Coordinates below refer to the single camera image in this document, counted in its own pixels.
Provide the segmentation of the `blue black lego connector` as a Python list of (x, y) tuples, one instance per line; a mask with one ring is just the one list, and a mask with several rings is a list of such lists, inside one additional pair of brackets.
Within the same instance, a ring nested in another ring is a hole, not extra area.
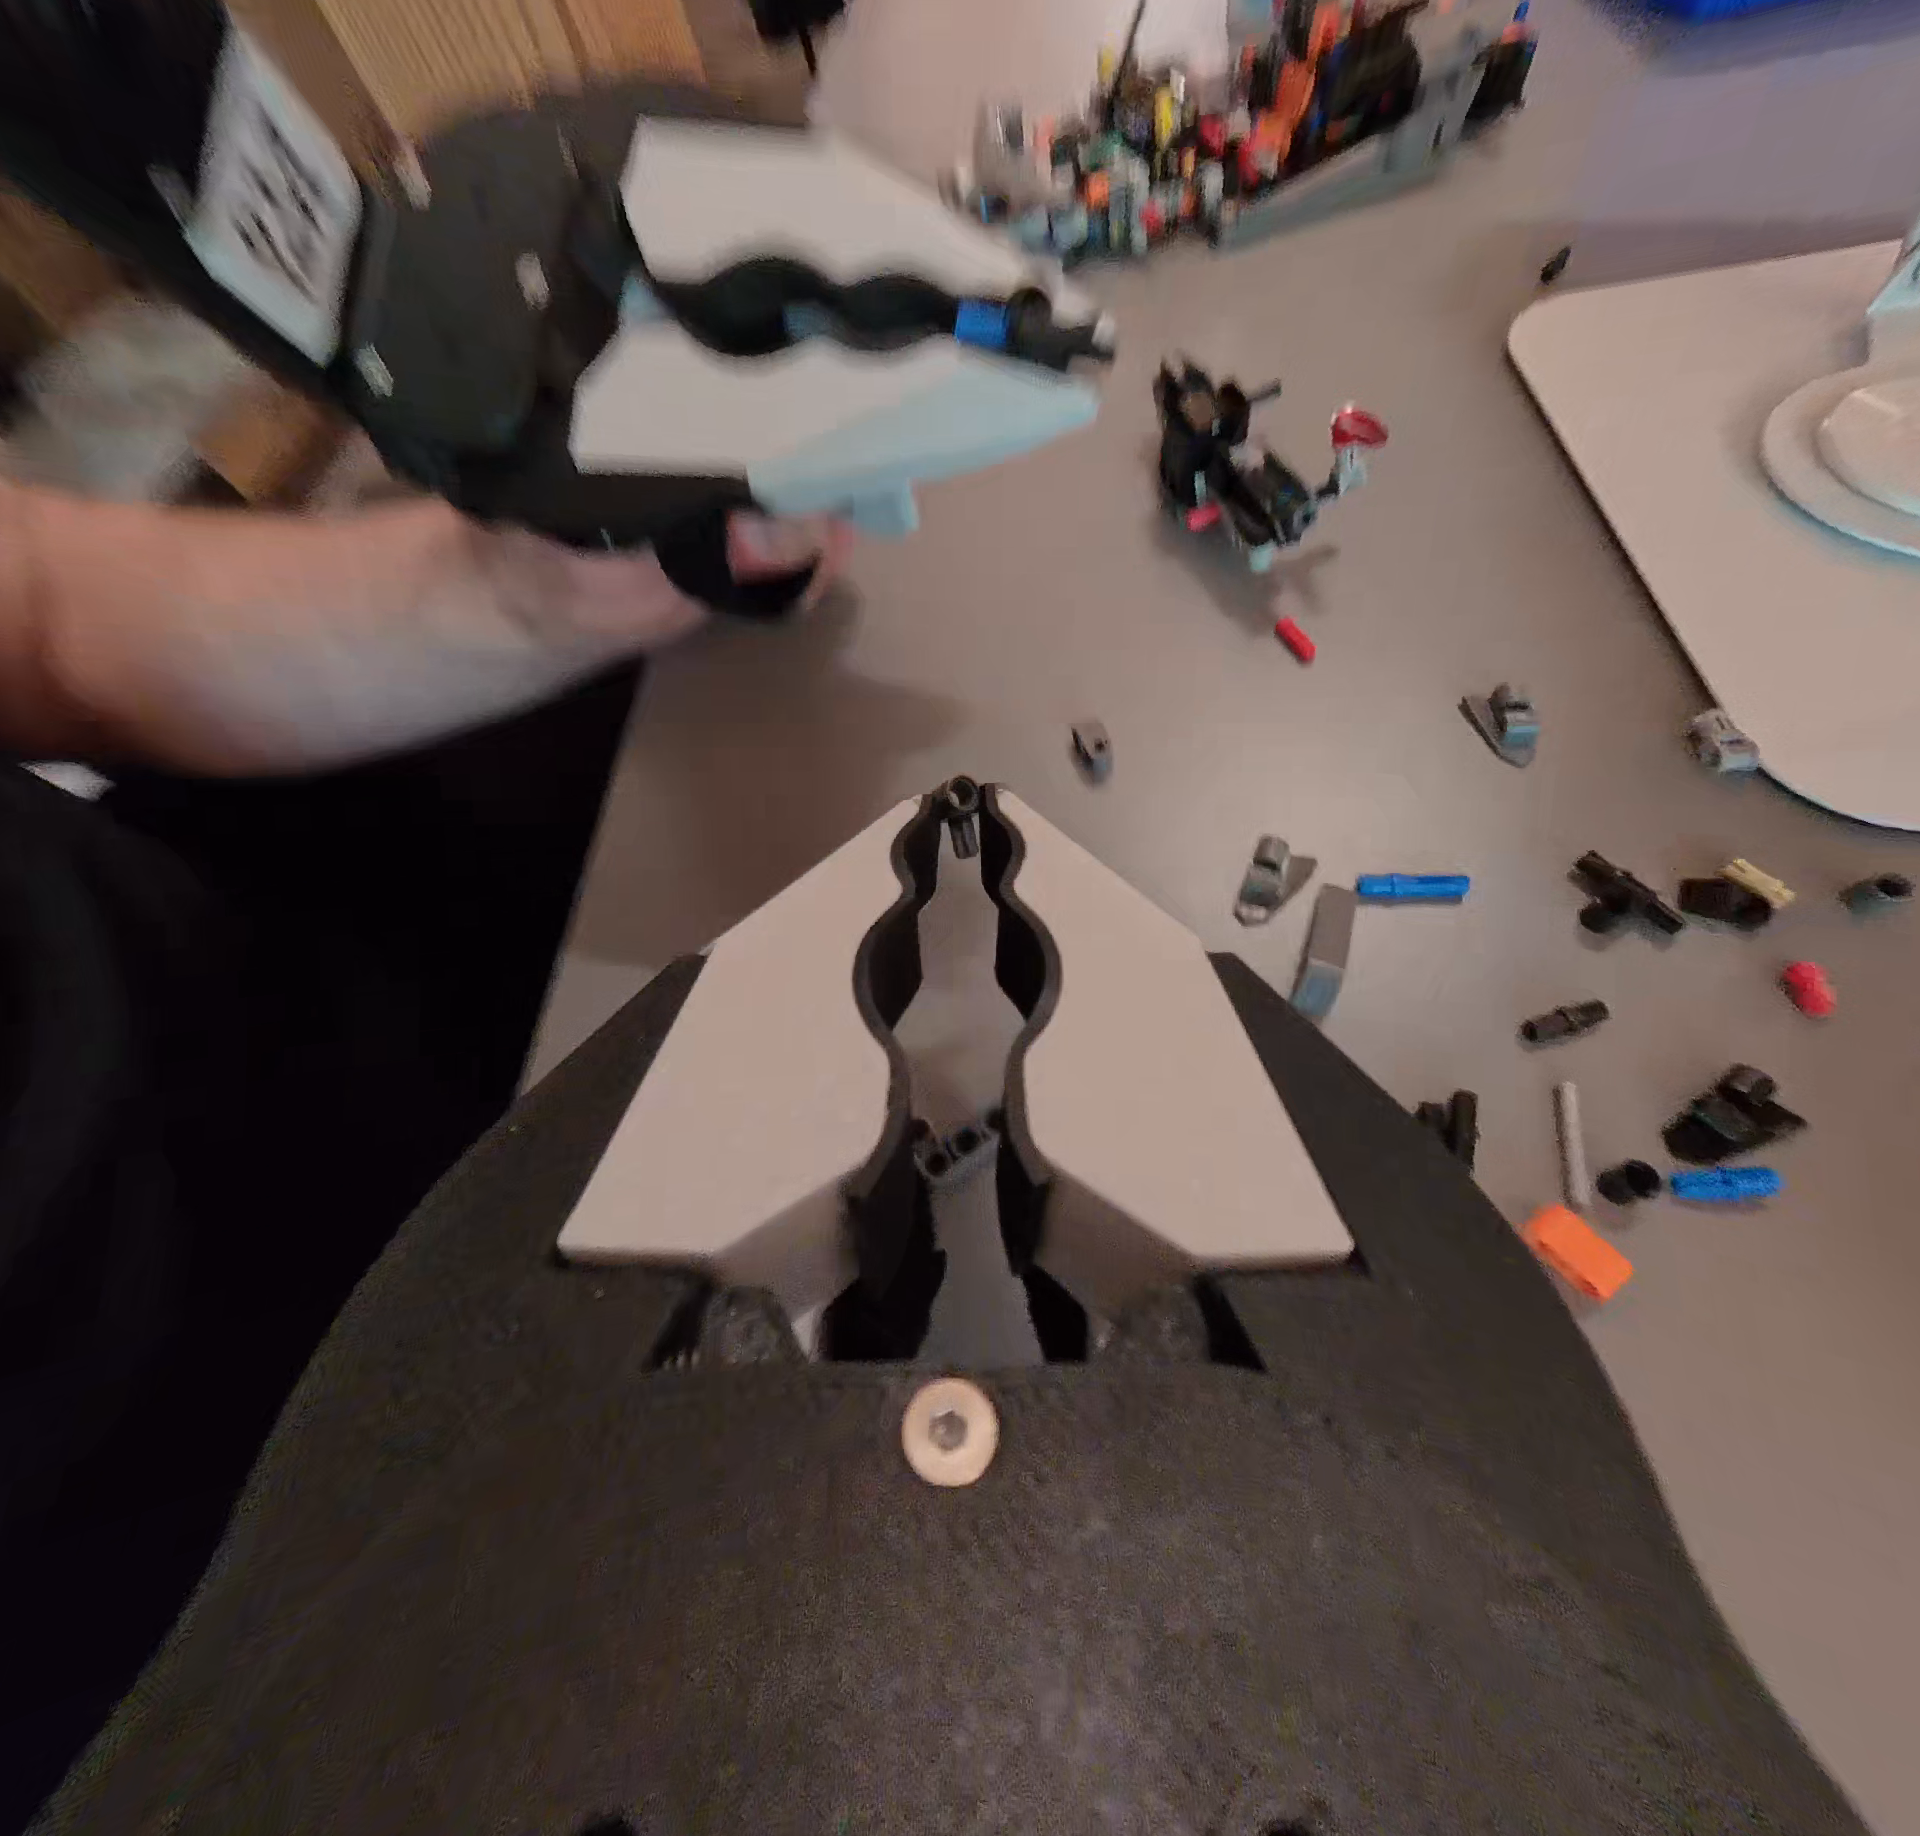
[(960, 297), (949, 334), (960, 347), (1043, 369), (1050, 375), (1115, 359), (1115, 331), (1105, 315), (1060, 313), (1038, 286), (1019, 286), (1006, 297)]

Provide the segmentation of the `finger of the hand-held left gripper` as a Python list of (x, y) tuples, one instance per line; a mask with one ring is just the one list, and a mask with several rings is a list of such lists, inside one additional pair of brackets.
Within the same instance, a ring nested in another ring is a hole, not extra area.
[(568, 452), (585, 508), (568, 538), (660, 538), (706, 508), (917, 525), (919, 486), (1084, 430), (1094, 382), (950, 341), (857, 353), (828, 341), (719, 356), (672, 321), (625, 318), (575, 384)]
[(736, 359), (810, 341), (872, 356), (955, 343), (960, 297), (1019, 286), (1047, 292), (1060, 313), (1099, 313), (936, 195), (814, 128), (641, 117), (619, 202), (633, 251), (623, 313), (649, 308)]

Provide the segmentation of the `person's black pants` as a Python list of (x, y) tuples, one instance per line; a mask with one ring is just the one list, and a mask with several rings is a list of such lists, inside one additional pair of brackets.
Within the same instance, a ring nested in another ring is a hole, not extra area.
[(305, 776), (1, 782), (1, 1821), (153, 1654), (344, 1297), (508, 1110), (639, 669)]

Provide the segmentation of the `wooden column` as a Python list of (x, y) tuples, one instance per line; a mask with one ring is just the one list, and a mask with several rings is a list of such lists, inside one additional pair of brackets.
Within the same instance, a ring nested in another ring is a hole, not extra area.
[(678, 0), (222, 0), (361, 180), (458, 120), (698, 70)]

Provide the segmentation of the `person's left forearm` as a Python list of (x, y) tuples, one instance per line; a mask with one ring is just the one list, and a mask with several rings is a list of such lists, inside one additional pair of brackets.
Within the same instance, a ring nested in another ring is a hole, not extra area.
[(4, 753), (329, 767), (541, 695), (496, 542), (431, 503), (165, 509), (4, 481)]

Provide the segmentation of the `small black lego assembly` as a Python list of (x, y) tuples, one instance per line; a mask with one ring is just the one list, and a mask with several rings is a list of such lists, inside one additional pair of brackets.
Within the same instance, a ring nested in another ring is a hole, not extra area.
[(1253, 576), (1269, 576), (1321, 512), (1367, 477), (1367, 458), (1390, 438), (1370, 408), (1343, 405), (1328, 423), (1331, 464), (1305, 480), (1283, 456), (1253, 441), (1253, 414), (1276, 401), (1283, 378), (1246, 388), (1215, 378), (1190, 359), (1160, 362), (1154, 375), (1156, 486), (1188, 533), (1218, 532)]

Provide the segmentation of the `person's left hand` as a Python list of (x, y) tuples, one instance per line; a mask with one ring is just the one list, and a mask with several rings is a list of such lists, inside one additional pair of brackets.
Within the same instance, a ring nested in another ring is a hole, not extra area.
[(552, 663), (649, 658), (706, 623), (792, 623), (839, 585), (855, 549), (842, 514), (706, 516), (663, 549), (571, 549), (520, 527), (480, 540), (498, 607)]

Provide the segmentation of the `multicoloured lego chassis model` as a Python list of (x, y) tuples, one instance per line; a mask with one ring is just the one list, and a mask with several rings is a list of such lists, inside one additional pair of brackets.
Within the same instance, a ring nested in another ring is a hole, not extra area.
[(1497, 25), (1467, 0), (1276, 0), (1264, 36), (1196, 75), (1140, 60), (1144, 9), (1079, 108), (979, 108), (949, 207), (1066, 269), (1233, 248), (1435, 178), (1523, 105), (1538, 54), (1525, 0)]

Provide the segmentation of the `white book stand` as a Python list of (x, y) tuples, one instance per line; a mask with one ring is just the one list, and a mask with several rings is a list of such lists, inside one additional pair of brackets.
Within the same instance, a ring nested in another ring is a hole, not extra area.
[(1760, 769), (1914, 833), (1916, 237), (1550, 292), (1504, 349)]

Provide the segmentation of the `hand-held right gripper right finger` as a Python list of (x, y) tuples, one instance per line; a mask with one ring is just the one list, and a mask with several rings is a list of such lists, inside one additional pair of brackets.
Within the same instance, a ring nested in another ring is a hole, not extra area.
[(1159, 1290), (1346, 1265), (1356, 1239), (1182, 920), (1023, 799), (979, 796), (1004, 1058), (996, 1210), (1043, 1360)]

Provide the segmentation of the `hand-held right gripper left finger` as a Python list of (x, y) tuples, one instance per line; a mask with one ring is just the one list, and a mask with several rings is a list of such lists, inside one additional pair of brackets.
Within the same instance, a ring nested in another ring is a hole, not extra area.
[(687, 1273), (822, 1314), (842, 1357), (917, 1354), (946, 1258), (898, 1023), (942, 804), (899, 802), (700, 959), (557, 1235), (573, 1265)]

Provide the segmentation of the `scattered loose lego pieces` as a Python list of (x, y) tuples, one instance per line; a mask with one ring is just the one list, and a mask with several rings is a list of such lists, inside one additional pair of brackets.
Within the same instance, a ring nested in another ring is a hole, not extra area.
[[(887, 790), (971, 772), (1274, 983), (1351, 895), (1324, 1030), (1400, 1104), (1479, 1093), (1519, 1214), (1559, 1195), (1553, 1085), (1595, 1169), (1666, 1158), (1723, 1070), (1799, 1128), (1782, 1190), (1637, 1201), (1637, 1322), (1714, 1282), (1764, 1317), (1916, 1311), (1916, 832), (1774, 782), (1710, 702), (1505, 358), (1544, 253), (1331, 232), (1088, 286), (1121, 356), (1094, 428), (940, 488), (858, 644), (914, 695)], [(1335, 408), (1390, 438), (1253, 576), (1156, 486), (1160, 362), (1283, 378), (1253, 441), (1305, 480)]]

